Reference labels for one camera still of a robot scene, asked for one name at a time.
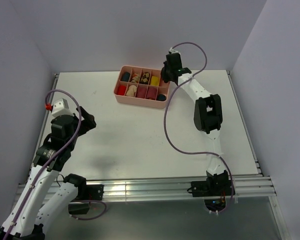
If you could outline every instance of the white wall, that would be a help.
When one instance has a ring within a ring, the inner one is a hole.
[[[8,0],[0,0],[0,225],[26,179],[53,75]]]
[[[53,70],[80,72],[161,68],[169,48],[184,41],[206,50],[208,69],[230,70],[266,0],[11,2]],[[182,58],[192,69],[202,66],[195,47]]]
[[[300,0],[268,0],[232,73],[261,168],[300,240]]]

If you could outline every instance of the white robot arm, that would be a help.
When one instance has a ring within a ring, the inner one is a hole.
[[[233,183],[229,179],[230,173],[221,158],[220,129],[223,122],[221,98],[218,94],[211,94],[193,78],[192,72],[182,66],[180,52],[173,48],[166,55],[161,77],[166,83],[174,82],[178,88],[182,88],[190,96],[194,102],[194,125],[211,142],[212,149],[204,152],[209,156],[209,164],[206,169],[207,179],[206,181],[191,182],[191,188],[188,190],[191,189],[190,193],[193,197],[218,197],[204,201],[209,210],[218,213],[226,208],[226,195],[233,196],[235,193]],[[203,153],[184,152],[173,147],[185,154]]]
[[[55,117],[51,121],[51,133],[36,152],[28,181],[16,206],[0,226],[0,240],[44,240],[51,223],[69,202],[76,198],[86,197],[86,179],[69,174],[54,196],[42,206],[49,188],[71,157],[71,151],[75,148],[77,138],[97,126],[94,116],[88,114],[81,106],[80,112],[84,120],[79,126],[79,119],[69,110],[67,100],[63,98],[54,102],[50,110]],[[55,152],[65,146],[78,127],[79,130],[74,140],[50,162],[33,185],[34,179],[45,163]]]
[[[181,76],[178,77],[178,84],[182,84],[185,81],[192,78],[191,73],[184,73]],[[192,79],[189,83],[182,85],[180,88],[182,88],[193,100],[194,103],[200,98],[207,99],[211,97],[211,93],[207,91],[203,86],[200,85],[200,83]],[[208,138],[212,143],[212,149],[210,149],[210,152],[214,152],[216,154],[221,155],[221,145],[220,145],[220,129],[213,129],[210,130],[209,133],[206,131],[201,131],[203,136],[205,138]],[[210,162],[208,165],[208,168],[206,169],[207,173],[210,175],[220,175],[226,170],[226,166],[223,164],[221,159],[214,155],[209,155]]]

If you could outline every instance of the yellow object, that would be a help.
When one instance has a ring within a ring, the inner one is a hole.
[[[150,81],[150,85],[151,86],[159,86],[159,78],[157,76],[152,76],[151,77],[151,81]]]

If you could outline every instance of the dark blue object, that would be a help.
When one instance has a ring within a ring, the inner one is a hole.
[[[122,75],[122,78],[121,78],[121,81],[123,82],[129,82],[129,78],[130,78],[130,72],[125,72],[123,75]]]
[[[163,94],[159,94],[159,95],[156,97],[156,99],[157,99],[158,101],[164,102],[164,101],[167,99],[167,97],[166,97],[165,95],[163,95]]]

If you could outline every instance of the pink compartment tray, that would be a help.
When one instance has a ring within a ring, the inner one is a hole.
[[[149,73],[148,83],[141,83],[141,78],[144,74],[148,76],[147,73]],[[161,70],[158,69],[151,69],[138,66],[123,66],[121,68],[113,91],[116,101],[121,104],[130,104],[149,108],[164,109],[166,107],[167,99],[169,96],[170,83],[165,83],[162,80],[160,73]],[[131,82],[135,74],[138,74],[140,76],[138,83]],[[126,96],[129,87],[132,85],[136,86],[136,88],[132,87],[133,89],[136,89],[134,95]],[[119,93],[120,86],[126,87],[124,95],[120,95],[123,94],[122,89],[124,89],[124,87],[121,87],[121,92]]]

